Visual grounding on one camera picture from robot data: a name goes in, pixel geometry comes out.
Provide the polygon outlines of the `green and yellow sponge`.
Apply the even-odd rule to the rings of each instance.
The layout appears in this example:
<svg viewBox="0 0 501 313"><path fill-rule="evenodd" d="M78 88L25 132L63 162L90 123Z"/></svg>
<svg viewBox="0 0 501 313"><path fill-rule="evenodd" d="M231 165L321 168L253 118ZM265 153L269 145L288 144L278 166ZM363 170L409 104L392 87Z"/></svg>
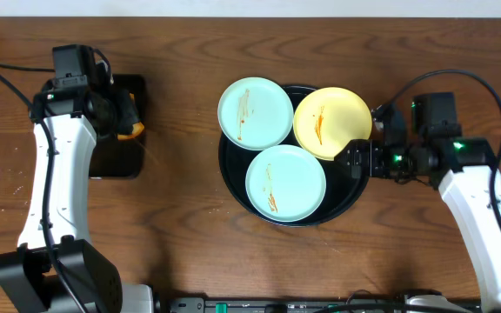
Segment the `green and yellow sponge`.
<svg viewBox="0 0 501 313"><path fill-rule="evenodd" d="M134 95L126 90L121 91L118 96L118 105L117 139L125 141L141 135L144 125L138 114Z"/></svg>

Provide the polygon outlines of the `light blue plate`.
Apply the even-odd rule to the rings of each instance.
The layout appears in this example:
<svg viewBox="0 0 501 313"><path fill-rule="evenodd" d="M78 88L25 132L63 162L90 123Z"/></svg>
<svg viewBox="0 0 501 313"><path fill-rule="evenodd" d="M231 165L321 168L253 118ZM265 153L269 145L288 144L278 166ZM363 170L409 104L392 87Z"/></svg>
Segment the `light blue plate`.
<svg viewBox="0 0 501 313"><path fill-rule="evenodd" d="M277 83L246 77L225 89L217 106L224 135L246 150L265 150L280 144L290 133L294 109Z"/></svg>
<svg viewBox="0 0 501 313"><path fill-rule="evenodd" d="M327 188L320 162L295 145L260 152L247 169L244 186L252 206L280 223L300 222L319 207Z"/></svg>

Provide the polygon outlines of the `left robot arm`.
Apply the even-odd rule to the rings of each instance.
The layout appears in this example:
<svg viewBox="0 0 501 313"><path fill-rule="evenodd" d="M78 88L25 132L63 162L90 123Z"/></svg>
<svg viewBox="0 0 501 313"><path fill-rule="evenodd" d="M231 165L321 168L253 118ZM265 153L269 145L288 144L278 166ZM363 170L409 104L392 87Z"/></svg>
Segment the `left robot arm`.
<svg viewBox="0 0 501 313"><path fill-rule="evenodd" d="M30 209L17 249L0 254L0 286L20 312L152 312L151 287L122 283L92 245L88 182L135 177L145 82L66 87L49 80L29 104L37 145Z"/></svg>

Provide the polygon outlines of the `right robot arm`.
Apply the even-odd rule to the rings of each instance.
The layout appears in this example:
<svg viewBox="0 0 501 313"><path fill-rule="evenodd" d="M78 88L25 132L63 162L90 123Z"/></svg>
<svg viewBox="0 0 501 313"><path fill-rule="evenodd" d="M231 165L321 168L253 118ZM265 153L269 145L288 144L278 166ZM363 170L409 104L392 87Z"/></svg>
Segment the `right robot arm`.
<svg viewBox="0 0 501 313"><path fill-rule="evenodd" d="M451 211L475 270L484 312L501 312L501 174L482 138L384 146L352 140L335 156L349 176L403 181L425 176Z"/></svg>

